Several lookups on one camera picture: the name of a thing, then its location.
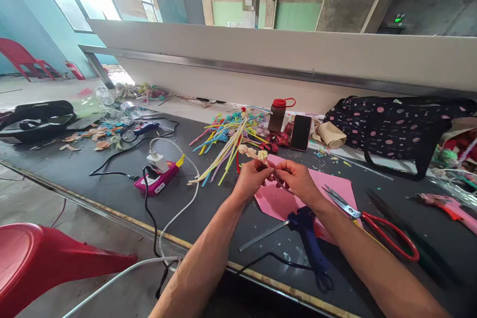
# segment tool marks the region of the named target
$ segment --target red scissors handle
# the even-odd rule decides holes
[[[410,240],[409,237],[406,236],[404,232],[402,232],[396,225],[390,223],[388,220],[382,219],[377,216],[370,215],[366,212],[361,213],[361,219],[364,219],[376,232],[381,236],[392,248],[394,248],[401,256],[408,259],[409,261],[417,262],[419,261],[419,251],[417,250],[414,243]],[[404,252],[397,244],[394,243],[381,228],[376,225],[374,222],[379,222],[383,225],[390,227],[395,233],[402,237],[402,239],[406,242],[406,244],[410,247],[412,251],[412,256],[409,256],[406,252]]]

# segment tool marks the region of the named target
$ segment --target scissors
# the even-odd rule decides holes
[[[324,191],[330,196],[331,199],[344,211],[346,212],[349,216],[351,216],[352,220],[356,219],[362,219],[368,223],[369,226],[371,226],[377,233],[378,235],[386,241],[394,250],[396,250],[401,256],[403,256],[405,259],[413,262],[419,261],[419,251],[417,250],[416,246],[414,243],[410,240],[409,237],[406,236],[404,232],[402,232],[396,225],[390,223],[386,219],[382,219],[380,217],[368,214],[367,212],[364,211],[356,211],[353,209],[349,204],[344,200],[336,191],[331,189],[328,185],[325,185],[326,189],[323,188]],[[406,252],[404,252],[397,244],[394,243],[385,233],[383,230],[379,228],[378,225],[376,225],[376,222],[388,226],[390,229],[392,229],[396,234],[401,236],[401,238],[406,242],[406,244],[409,246],[409,248],[412,251],[412,255],[408,255]]]

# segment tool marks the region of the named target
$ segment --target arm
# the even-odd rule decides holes
[[[234,191],[186,254],[149,318],[198,317],[224,273],[237,222],[249,199],[273,173],[258,160],[243,165]]]
[[[316,213],[387,317],[450,317],[392,254],[320,193],[308,168],[286,160],[275,172]]]

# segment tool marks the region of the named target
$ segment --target pink power strip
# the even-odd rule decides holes
[[[179,168],[174,162],[168,161],[167,165],[169,166],[169,170],[164,174],[159,174],[159,177],[156,179],[151,179],[149,175],[146,176],[146,180],[148,181],[148,197],[158,195],[179,172]],[[146,185],[143,178],[136,181],[134,186],[137,187],[143,195],[146,193]]]

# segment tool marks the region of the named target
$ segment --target smartphone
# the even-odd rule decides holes
[[[295,124],[293,125],[292,137],[290,139],[290,149],[301,152],[307,151],[311,127],[311,117],[295,116]]]

